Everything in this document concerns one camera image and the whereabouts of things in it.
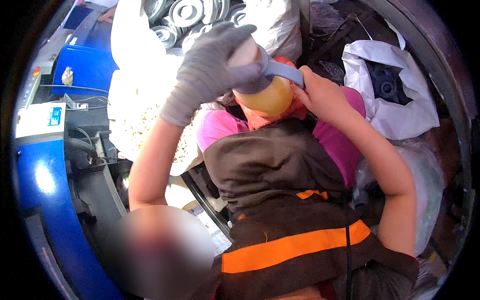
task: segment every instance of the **worker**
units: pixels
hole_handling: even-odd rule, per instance
[[[186,53],[178,83],[130,172],[130,210],[167,205],[165,188],[183,128],[202,103],[255,81],[262,66],[228,67],[256,30],[222,23]],[[227,112],[207,114],[198,144],[233,227],[231,247],[183,299],[405,299],[418,274],[416,194],[402,156],[366,120],[358,93],[300,68],[293,92],[318,117],[317,136],[298,119],[259,130]],[[385,193],[378,233],[348,207],[361,155]]]

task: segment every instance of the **hand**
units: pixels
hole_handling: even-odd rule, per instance
[[[178,83],[160,111],[160,117],[170,124],[185,127],[202,103],[212,102],[228,89],[258,77],[261,64],[228,67],[229,57],[256,29],[254,25],[235,28],[228,22],[202,34],[185,54],[177,73]]]
[[[315,74],[307,66],[299,70],[303,73],[305,91],[293,85],[293,93],[320,120],[337,127],[349,113],[355,112],[336,83]]]

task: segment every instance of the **gray work glove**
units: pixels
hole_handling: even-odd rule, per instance
[[[167,98],[160,117],[185,127],[202,103],[214,101],[228,89],[241,86],[260,75],[262,65],[228,67],[228,59],[257,29],[254,25],[234,27],[220,23],[202,34],[185,54],[177,73],[178,83]]]

